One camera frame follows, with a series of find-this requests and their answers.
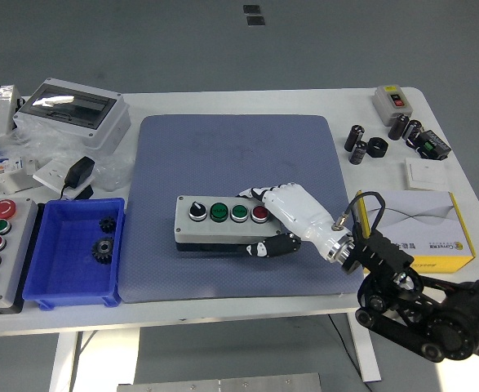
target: cardboard box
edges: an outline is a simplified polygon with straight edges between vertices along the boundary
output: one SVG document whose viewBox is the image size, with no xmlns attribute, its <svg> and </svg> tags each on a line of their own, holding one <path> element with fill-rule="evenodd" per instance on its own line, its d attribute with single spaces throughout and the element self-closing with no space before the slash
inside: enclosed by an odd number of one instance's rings
<svg viewBox="0 0 479 392">
<path fill-rule="evenodd" d="M 386 211 L 377 230 L 415 259 L 412 267 L 420 273 L 451 273 L 475 258 L 468 232 L 451 192 L 379 191 Z M 363 234 L 380 208 L 373 197 L 361 199 L 357 217 Z"/>
</svg>

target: black gear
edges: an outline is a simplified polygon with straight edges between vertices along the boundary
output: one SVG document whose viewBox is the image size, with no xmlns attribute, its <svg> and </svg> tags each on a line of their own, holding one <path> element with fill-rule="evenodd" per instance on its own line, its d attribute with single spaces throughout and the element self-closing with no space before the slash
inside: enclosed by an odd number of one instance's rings
<svg viewBox="0 0 479 392">
<path fill-rule="evenodd" d="M 106 216 L 100 220 L 100 228 L 104 233 L 113 233 L 116 231 L 116 221 L 111 216 Z"/>
<path fill-rule="evenodd" d="M 102 238 L 92 247 L 92 255 L 101 264 L 110 264 L 112 262 L 112 250 L 114 249 L 114 240 L 112 238 Z"/>
</svg>

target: black cable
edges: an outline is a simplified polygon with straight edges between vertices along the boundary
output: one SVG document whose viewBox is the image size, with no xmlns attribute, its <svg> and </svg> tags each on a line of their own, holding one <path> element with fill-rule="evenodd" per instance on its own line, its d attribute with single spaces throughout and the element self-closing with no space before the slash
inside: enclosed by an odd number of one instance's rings
<svg viewBox="0 0 479 392">
<path fill-rule="evenodd" d="M 375 217 L 375 220 L 373 222 L 373 225 L 371 226 L 371 231 L 377 229 L 377 225 L 379 224 L 380 220 L 382 219 L 384 215 L 384 210 L 386 209 L 386 202 L 384 201 L 384 198 L 380 195 L 379 192 L 375 191 L 368 191 L 368 192 L 362 192 L 361 194 L 358 194 L 353 198 L 353 200 L 350 202 L 348 207 L 346 207 L 346 211 L 344 211 L 344 215 L 348 215 L 350 212 L 353 212 L 353 206 L 355 203 L 360 199 L 364 198 L 365 196 L 375 196 L 377 198 L 377 201 L 380 204 L 380 209 L 379 212 L 377 213 L 377 216 Z"/>
<path fill-rule="evenodd" d="M 58 200 L 61 200 L 61 198 L 63 198 L 63 192 L 65 191 L 65 188 L 67 188 L 67 184 L 63 185 L 63 188 L 61 189 L 60 198 Z"/>
<path fill-rule="evenodd" d="M 348 351 L 348 347 L 346 346 L 346 343 L 344 343 L 343 336 L 341 335 L 339 329 L 337 328 L 337 326 L 336 326 L 335 323 L 334 323 L 334 319 L 333 319 L 329 314 L 328 314 L 328 318 L 329 318 L 330 321 L 331 321 L 331 325 L 333 325 L 334 328 L 335 328 L 335 330 L 337 331 L 337 335 L 339 335 L 340 341 L 341 341 L 341 343 L 343 344 L 343 347 L 344 347 L 344 351 L 346 351 L 346 355 L 348 356 L 350 362 L 352 363 L 353 367 L 355 368 L 355 371 L 357 372 L 357 374 L 359 375 L 359 377 L 362 379 L 361 371 L 359 370 L 359 368 L 358 368 L 357 365 L 355 364 L 355 361 L 353 360 L 352 355 L 350 355 L 350 353 L 349 353 L 349 351 Z M 364 384 L 364 386 L 365 386 L 370 392 L 373 392 L 373 390 L 370 388 L 370 386 L 367 385 L 364 381 L 362 382 L 362 384 Z"/>
<path fill-rule="evenodd" d="M 91 342 L 92 338 L 94 337 L 94 335 L 95 335 L 97 332 L 98 332 L 98 330 L 93 331 L 93 333 L 92 333 L 92 334 L 89 336 L 89 338 L 86 340 L 85 344 L 84 344 L 84 345 L 82 346 L 82 348 L 79 350 L 79 354 L 81 354 L 81 353 L 84 351 L 84 349 L 86 348 L 86 345 L 88 345 L 88 344 Z"/>
</svg>

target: black rotary switch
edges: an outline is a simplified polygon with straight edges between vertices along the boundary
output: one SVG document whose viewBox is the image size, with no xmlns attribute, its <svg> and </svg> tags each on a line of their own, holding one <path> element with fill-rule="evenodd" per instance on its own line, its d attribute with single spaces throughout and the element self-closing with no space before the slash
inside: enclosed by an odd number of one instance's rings
<svg viewBox="0 0 479 392">
<path fill-rule="evenodd" d="M 193 202 L 190 207 L 190 219 L 196 222 L 204 221 L 206 218 L 206 207 L 198 202 Z"/>
</svg>

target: metal plate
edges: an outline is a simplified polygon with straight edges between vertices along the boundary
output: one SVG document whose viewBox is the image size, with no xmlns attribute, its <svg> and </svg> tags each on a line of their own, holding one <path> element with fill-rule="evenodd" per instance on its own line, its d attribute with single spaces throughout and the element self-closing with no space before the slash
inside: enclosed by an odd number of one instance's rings
<svg viewBox="0 0 479 392">
<path fill-rule="evenodd" d="M 317 373 L 120 385 L 118 392 L 321 392 Z"/>
</svg>

